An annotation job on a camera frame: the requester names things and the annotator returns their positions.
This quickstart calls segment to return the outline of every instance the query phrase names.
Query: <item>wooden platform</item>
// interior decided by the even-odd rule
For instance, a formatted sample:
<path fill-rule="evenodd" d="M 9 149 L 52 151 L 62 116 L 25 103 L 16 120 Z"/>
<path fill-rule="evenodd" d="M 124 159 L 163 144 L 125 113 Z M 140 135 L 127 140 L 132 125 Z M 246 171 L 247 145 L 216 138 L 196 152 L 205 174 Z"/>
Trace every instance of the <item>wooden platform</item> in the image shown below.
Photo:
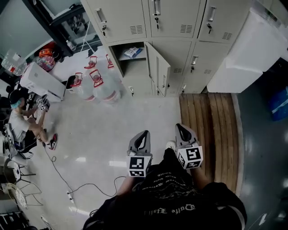
<path fill-rule="evenodd" d="M 203 149 L 201 168 L 215 182 L 236 191 L 238 176 L 238 131 L 229 93 L 182 94 L 179 97 L 182 124 L 192 128 Z"/>

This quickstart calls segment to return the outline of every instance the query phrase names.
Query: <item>person wearing black cap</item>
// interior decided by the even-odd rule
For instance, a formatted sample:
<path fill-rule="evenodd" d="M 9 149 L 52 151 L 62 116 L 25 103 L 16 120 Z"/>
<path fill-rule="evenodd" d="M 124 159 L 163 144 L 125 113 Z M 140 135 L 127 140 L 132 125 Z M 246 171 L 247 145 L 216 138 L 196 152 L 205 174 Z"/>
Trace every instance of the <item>person wearing black cap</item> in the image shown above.
<path fill-rule="evenodd" d="M 31 117 L 28 120 L 24 119 L 24 116 L 30 117 L 35 113 L 37 107 L 25 111 L 22 107 L 25 104 L 25 99 L 20 90 L 14 90 L 10 94 L 10 104 L 13 109 L 10 115 L 9 123 L 11 125 L 14 144 L 16 148 L 23 149 L 36 142 L 36 138 L 43 141 L 49 146 L 51 150 L 55 150 L 58 142 L 58 134 L 54 134 L 53 138 L 49 141 L 46 131 L 43 129 L 43 122 L 46 114 L 46 110 L 42 111 L 42 115 L 39 122 Z"/>

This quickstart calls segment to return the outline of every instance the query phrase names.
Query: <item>person in black shirt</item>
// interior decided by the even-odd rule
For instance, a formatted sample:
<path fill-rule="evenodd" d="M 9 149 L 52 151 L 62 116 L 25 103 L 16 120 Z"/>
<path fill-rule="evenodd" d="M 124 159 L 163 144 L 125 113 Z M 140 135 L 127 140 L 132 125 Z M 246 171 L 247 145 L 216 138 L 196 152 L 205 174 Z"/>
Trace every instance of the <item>person in black shirt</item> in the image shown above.
<path fill-rule="evenodd" d="M 243 230 L 247 215 L 241 200 L 224 183 L 209 181 L 201 168 L 184 170 L 168 142 L 163 161 L 146 178 L 127 176 L 84 224 L 94 229 Z"/>

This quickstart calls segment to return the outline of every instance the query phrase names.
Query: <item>blue hair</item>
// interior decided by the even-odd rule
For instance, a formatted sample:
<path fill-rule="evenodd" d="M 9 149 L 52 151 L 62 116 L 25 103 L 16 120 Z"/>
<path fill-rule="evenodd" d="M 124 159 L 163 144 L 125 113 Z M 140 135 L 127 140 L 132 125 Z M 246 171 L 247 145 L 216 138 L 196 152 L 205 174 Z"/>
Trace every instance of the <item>blue hair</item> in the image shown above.
<path fill-rule="evenodd" d="M 11 104 L 11 108 L 12 109 L 16 109 L 20 104 L 21 104 L 21 98 L 20 98 L 20 100 L 18 100 L 16 103 L 14 103 L 14 104 Z"/>

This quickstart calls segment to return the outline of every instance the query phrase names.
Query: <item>white t-shirt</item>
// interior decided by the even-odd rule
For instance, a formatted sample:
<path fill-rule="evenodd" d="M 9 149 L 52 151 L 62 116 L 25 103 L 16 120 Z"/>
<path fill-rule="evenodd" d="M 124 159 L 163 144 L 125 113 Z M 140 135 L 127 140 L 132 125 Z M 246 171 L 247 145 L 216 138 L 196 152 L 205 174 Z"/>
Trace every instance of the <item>white t-shirt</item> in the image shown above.
<path fill-rule="evenodd" d="M 29 129 L 30 123 L 24 119 L 24 116 L 15 110 L 12 110 L 9 123 L 11 124 L 14 141 L 21 143 Z"/>

